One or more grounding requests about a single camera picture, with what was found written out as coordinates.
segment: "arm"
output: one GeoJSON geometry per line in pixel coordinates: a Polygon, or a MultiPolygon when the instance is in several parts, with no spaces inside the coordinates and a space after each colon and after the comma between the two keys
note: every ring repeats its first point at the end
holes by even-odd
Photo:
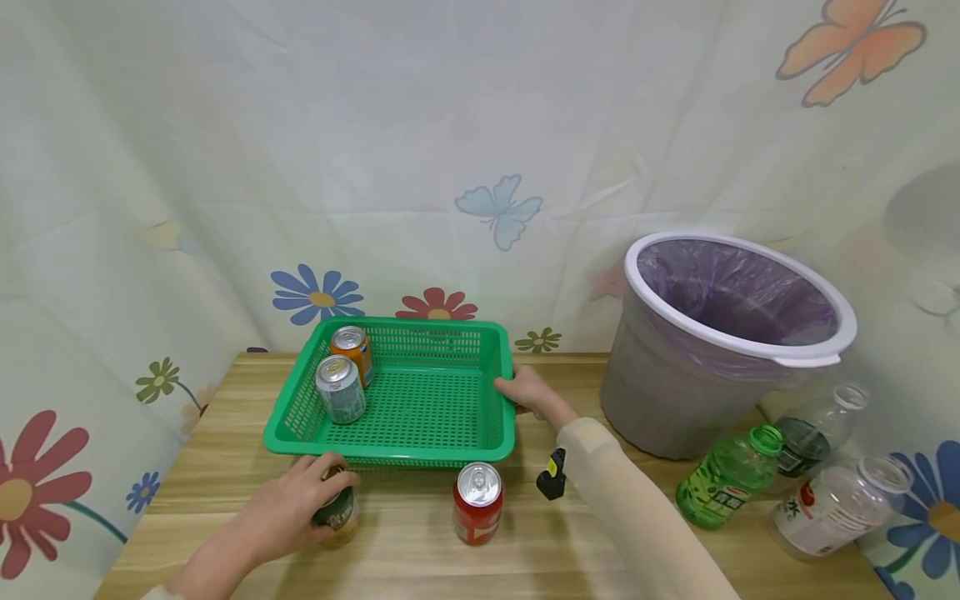
{"type": "Polygon", "coordinates": [[[360,482],[356,473],[323,479],[333,466],[345,468],[339,454],[301,456],[290,470],[260,488],[226,527],[200,547],[164,588],[143,600],[226,600],[261,564],[320,543],[329,527],[314,528],[310,517],[345,488],[360,482]]]}
{"type": "Polygon", "coordinates": [[[670,500],[603,425],[578,418],[532,367],[517,367],[513,381],[498,379],[494,386],[558,433],[557,445],[566,449],[567,478],[610,536],[644,598],[739,600],[670,500]]]}

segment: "green bottle cap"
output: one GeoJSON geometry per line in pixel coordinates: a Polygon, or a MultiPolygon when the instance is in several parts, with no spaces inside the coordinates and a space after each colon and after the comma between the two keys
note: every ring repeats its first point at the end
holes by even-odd
{"type": "Polygon", "coordinates": [[[777,456],[783,450],[783,434],[773,425],[761,425],[750,430],[750,446],[760,454],[777,456]]]}

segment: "clear plastic bottle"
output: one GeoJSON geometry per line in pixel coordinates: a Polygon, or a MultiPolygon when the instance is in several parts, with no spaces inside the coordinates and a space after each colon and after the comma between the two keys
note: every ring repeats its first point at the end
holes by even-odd
{"type": "Polygon", "coordinates": [[[870,533],[903,507],[910,470],[890,456],[828,465],[770,515],[770,534],[790,556],[818,559],[870,533]]]}
{"type": "Polygon", "coordinates": [[[677,507],[694,525],[716,529],[777,473],[783,436],[770,425],[754,427],[746,436],[721,440],[677,487],[677,507]]]}
{"type": "Polygon", "coordinates": [[[783,452],[777,459],[773,491],[794,487],[843,445],[853,433],[856,414],[869,402],[866,388],[847,382],[833,388],[830,396],[801,404],[777,419],[774,426],[783,434],[783,452]]]}

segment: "blue flower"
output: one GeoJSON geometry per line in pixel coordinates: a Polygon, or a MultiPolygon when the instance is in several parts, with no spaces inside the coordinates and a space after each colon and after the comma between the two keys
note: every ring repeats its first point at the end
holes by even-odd
{"type": "Polygon", "coordinates": [[[306,325],[316,318],[317,313],[320,313],[321,320],[333,315],[363,316],[364,313],[359,308],[346,306],[363,299],[363,296],[351,293],[360,287],[356,282],[341,282],[339,271],[327,271],[324,274],[324,287],[321,288],[310,267],[299,265],[297,271],[303,281],[282,271],[270,274],[270,279],[276,285],[289,290],[276,290],[274,306],[280,310],[302,309],[290,318],[290,323],[306,325]]]}
{"type": "Polygon", "coordinates": [[[914,600],[916,594],[910,584],[903,581],[896,581],[894,576],[882,566],[878,566],[874,571],[876,571],[883,585],[890,591],[890,595],[894,597],[894,600],[914,600]]]}
{"type": "Polygon", "coordinates": [[[159,471],[143,473],[143,479],[139,483],[134,483],[127,494],[130,504],[127,505],[128,511],[134,511],[138,515],[154,499],[154,494],[160,489],[159,471]]]}
{"type": "Polygon", "coordinates": [[[960,573],[960,537],[953,529],[947,529],[945,523],[951,523],[960,515],[960,444],[947,441],[937,449],[937,467],[940,470],[940,485],[929,459],[922,453],[915,455],[915,461],[900,453],[892,456],[913,471],[911,494],[906,494],[900,512],[915,521],[909,525],[892,527],[887,531],[887,540],[898,548],[907,548],[908,552],[900,559],[888,565],[891,571],[899,570],[913,557],[921,544],[933,538],[933,542],[924,553],[922,567],[930,579],[944,576],[950,565],[957,562],[960,573]]]}

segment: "red can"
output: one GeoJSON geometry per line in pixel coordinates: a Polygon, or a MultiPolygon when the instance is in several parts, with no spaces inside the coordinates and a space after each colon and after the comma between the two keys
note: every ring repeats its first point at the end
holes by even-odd
{"type": "Polygon", "coordinates": [[[500,524],[503,485],[500,473],[487,463],[470,463],[453,485],[453,528],[460,539],[480,546],[493,537],[500,524]]]}

